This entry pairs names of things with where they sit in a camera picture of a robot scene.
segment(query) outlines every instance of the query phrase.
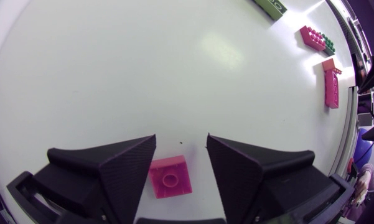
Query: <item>pink lego brick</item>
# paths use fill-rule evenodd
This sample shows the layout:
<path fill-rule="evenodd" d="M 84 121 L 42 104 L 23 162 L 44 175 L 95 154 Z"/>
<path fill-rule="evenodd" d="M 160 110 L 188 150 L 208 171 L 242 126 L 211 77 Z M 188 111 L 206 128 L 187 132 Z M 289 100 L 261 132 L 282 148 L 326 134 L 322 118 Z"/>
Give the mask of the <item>pink lego brick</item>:
<path fill-rule="evenodd" d="M 332 109 L 339 108 L 339 82 L 333 70 L 325 73 L 325 104 Z"/>
<path fill-rule="evenodd" d="M 149 178 L 156 198 L 192 193 L 184 156 L 152 161 L 149 168 Z"/>
<path fill-rule="evenodd" d="M 322 35 L 311 27 L 304 26 L 300 29 L 303 41 L 306 45 L 318 51 L 325 50 L 325 42 Z"/>
<path fill-rule="evenodd" d="M 324 68 L 324 72 L 328 70 L 334 71 L 336 74 L 341 74 L 342 71 L 335 66 L 335 61 L 333 58 L 326 60 L 325 62 L 322 62 L 322 66 Z"/>

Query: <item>white table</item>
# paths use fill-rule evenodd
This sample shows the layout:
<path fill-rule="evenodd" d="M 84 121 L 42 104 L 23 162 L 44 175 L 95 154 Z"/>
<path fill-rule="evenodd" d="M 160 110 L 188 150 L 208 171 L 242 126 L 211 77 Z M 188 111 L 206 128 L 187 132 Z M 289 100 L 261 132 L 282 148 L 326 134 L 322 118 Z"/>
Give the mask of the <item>white table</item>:
<path fill-rule="evenodd" d="M 207 133 L 282 151 L 313 150 L 328 174 L 340 144 L 353 67 L 324 1 L 283 0 L 277 22 L 250 0 L 32 1 L 0 53 L 0 191 L 81 149 L 157 134 L 155 159 L 185 155 L 193 193 L 155 199 L 137 217 L 224 217 Z M 324 105 L 325 54 L 302 43 L 309 25 L 334 41 L 339 109 Z"/>

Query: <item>hand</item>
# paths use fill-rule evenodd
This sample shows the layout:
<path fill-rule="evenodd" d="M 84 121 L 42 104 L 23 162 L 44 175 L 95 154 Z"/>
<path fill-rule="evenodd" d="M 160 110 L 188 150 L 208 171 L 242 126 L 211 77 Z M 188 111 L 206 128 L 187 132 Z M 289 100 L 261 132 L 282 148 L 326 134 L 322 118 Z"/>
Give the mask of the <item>hand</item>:
<path fill-rule="evenodd" d="M 357 203 L 360 197 L 367 192 L 370 181 L 371 181 L 371 173 L 369 171 L 365 171 L 365 173 L 360 177 L 360 179 L 358 180 L 355 186 L 355 199 L 353 203 Z"/>

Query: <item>black cable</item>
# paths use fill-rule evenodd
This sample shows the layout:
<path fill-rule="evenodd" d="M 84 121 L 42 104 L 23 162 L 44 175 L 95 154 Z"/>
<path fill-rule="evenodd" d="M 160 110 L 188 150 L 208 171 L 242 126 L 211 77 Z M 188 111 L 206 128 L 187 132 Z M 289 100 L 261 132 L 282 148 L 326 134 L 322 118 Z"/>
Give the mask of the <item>black cable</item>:
<path fill-rule="evenodd" d="M 367 151 L 361 156 L 361 158 L 359 158 L 357 161 L 354 161 L 354 163 L 358 164 L 358 162 L 360 162 L 360 160 L 369 152 L 369 149 L 372 148 L 372 146 L 374 145 L 374 142 L 371 144 L 371 146 L 369 146 L 369 148 L 367 149 Z"/>

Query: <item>person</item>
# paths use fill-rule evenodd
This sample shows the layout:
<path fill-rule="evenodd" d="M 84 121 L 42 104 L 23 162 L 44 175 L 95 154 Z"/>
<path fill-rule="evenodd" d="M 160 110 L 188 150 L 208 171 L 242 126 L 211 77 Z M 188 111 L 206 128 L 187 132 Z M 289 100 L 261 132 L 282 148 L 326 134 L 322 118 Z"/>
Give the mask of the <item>person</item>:
<path fill-rule="evenodd" d="M 365 195 L 368 191 L 374 190 L 374 167 L 372 164 L 365 164 L 358 173 L 358 180 L 355 184 L 354 200 L 352 204 L 345 208 L 344 217 L 352 221 L 357 221 L 364 211 L 366 205 L 365 201 L 359 202 L 360 197 Z"/>

